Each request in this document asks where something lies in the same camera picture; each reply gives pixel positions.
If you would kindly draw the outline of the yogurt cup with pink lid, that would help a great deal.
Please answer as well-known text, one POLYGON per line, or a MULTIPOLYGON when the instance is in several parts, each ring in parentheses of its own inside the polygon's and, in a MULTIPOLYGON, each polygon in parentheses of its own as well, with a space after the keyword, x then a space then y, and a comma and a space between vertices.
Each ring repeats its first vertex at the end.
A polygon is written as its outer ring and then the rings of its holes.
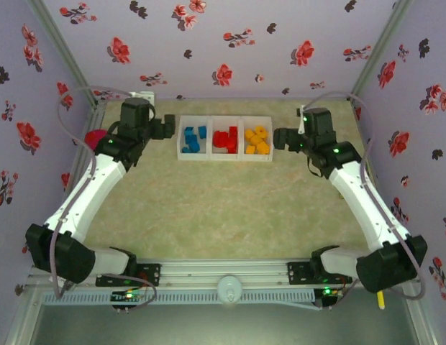
POLYGON ((86 133, 84 142, 90 147, 92 151, 96 149, 99 141, 103 139, 107 134, 104 129, 95 129, 86 133))

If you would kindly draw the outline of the white plastic bin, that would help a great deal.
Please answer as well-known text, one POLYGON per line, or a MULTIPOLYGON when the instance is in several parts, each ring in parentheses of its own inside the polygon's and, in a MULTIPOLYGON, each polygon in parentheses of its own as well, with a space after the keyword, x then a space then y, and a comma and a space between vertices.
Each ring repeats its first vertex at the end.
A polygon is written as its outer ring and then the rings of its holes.
POLYGON ((210 158, 210 139, 209 139, 209 126, 210 126, 210 116, 205 115, 181 115, 177 127, 177 138, 176 138, 176 149, 177 157, 179 160, 188 161, 203 161, 210 158), (200 139, 198 134, 198 127, 206 126, 207 137, 206 139, 200 139), (186 127, 194 128, 194 135, 190 137, 184 136, 184 129, 186 127), (190 142, 198 142, 200 145, 199 153, 182 153, 181 149, 188 146, 190 142))
POLYGON ((241 118, 239 116, 211 116, 209 126, 210 139, 210 159, 215 161, 237 161, 242 154, 242 126, 241 118), (238 148, 236 154, 227 152, 227 148, 216 148, 213 146, 212 138, 215 131, 224 131, 229 133, 230 127, 237 127, 238 148))
POLYGON ((242 159, 248 162, 271 162, 273 160, 273 124, 272 119, 269 116, 242 116, 241 117, 242 126, 242 159), (257 153, 253 155, 248 155, 245 153, 247 146, 251 145, 250 141, 245 139, 245 130, 251 129, 255 135, 258 135, 261 139, 262 134, 258 134, 255 131, 257 126, 263 126, 267 133, 269 133, 269 140, 263 140, 270 146, 270 153, 268 155, 259 155, 257 153))

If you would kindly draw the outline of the circuit board with green light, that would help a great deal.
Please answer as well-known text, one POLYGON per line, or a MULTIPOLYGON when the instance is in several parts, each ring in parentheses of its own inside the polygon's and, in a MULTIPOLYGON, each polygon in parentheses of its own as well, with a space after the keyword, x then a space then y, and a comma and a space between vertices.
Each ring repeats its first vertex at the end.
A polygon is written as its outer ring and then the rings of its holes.
POLYGON ((141 290, 114 291, 110 295, 110 303, 118 308, 132 308, 141 304, 145 299, 141 290))
POLYGON ((318 308, 331 309, 334 305, 341 301, 347 292, 346 288, 323 287, 314 289, 313 304, 318 308))

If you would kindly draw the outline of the white round knob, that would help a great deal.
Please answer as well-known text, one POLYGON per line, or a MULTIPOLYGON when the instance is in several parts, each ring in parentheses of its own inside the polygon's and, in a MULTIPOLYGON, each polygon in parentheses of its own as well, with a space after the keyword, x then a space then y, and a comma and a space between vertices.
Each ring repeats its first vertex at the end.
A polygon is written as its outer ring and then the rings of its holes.
POLYGON ((217 283, 217 297, 223 305, 236 305, 243 293, 241 281, 234 275, 225 275, 217 283))

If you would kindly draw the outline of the aluminium side rail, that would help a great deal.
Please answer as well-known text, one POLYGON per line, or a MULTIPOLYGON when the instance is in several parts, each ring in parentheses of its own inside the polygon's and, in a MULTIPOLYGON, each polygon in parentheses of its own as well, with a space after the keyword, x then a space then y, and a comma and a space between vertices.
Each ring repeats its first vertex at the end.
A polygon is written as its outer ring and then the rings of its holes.
MULTIPOLYGON (((85 138, 87 132, 101 128, 105 111, 106 101, 98 101, 97 105, 88 112, 86 122, 80 135, 81 139, 85 138)), ((63 199, 68 197, 75 186, 78 184, 78 181, 83 176, 90 161, 91 153, 87 149, 77 146, 76 156, 70 169, 68 184, 63 192, 63 199)))

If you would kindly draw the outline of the aluminium frame post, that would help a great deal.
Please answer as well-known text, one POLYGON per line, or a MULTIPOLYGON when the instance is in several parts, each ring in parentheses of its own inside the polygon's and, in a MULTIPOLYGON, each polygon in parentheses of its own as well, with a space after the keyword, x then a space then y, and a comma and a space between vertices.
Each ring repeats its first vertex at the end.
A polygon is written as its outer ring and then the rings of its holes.
POLYGON ((82 70, 79 68, 73 53, 70 51, 61 31, 43 0, 25 0, 30 6, 38 22, 65 63, 66 68, 75 79, 77 86, 89 86, 82 70))
POLYGON ((392 37, 399 30, 411 5, 416 1, 417 0, 394 0, 391 15, 383 28, 382 33, 378 37, 377 42, 372 48, 372 53, 353 86, 351 94, 359 97, 363 92, 364 88, 369 83, 372 72, 376 69, 379 60, 383 57, 392 37))

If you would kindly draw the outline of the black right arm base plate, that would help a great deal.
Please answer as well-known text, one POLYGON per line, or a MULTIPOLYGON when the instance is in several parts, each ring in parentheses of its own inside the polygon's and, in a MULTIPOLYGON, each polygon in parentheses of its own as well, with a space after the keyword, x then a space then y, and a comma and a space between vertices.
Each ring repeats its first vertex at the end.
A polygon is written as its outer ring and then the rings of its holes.
POLYGON ((315 269, 310 262, 288 262, 286 264, 287 278, 290 285, 341 285, 347 286, 353 282, 351 277, 336 273, 328 273, 315 269))

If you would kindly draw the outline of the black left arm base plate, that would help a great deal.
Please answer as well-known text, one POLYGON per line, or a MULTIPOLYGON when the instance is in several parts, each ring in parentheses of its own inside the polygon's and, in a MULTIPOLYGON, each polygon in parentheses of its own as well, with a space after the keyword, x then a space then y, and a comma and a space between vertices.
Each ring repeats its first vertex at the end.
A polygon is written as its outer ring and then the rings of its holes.
POLYGON ((128 276, 129 279, 122 279, 118 277, 108 277, 107 275, 99 275, 96 278, 95 286, 99 288, 127 288, 127 287, 141 287, 144 286, 143 283, 132 280, 132 277, 139 278, 141 280, 147 280, 152 283, 155 287, 159 286, 160 281, 160 271, 161 265, 158 263, 150 264, 137 264, 134 273, 124 275, 128 276))

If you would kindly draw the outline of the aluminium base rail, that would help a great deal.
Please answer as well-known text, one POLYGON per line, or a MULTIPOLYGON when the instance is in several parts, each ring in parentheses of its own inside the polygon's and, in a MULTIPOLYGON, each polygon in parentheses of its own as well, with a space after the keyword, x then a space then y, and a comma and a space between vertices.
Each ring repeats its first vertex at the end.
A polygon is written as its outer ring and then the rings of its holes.
MULTIPOLYGON (((160 281, 157 289, 175 290, 215 290, 217 283, 225 275, 234 275, 242 283, 244 289, 287 288, 286 264, 288 262, 307 261, 307 259, 198 259, 198 260, 156 260, 137 261, 124 252, 115 249, 95 252, 95 262, 91 266, 76 259, 65 266, 70 273, 82 277, 77 286, 94 288, 99 275, 129 279, 124 273, 135 272, 137 264, 158 263, 161 265, 160 281)), ((332 272, 348 277, 354 273, 332 272)), ((338 285, 297 285, 312 288, 338 285)))

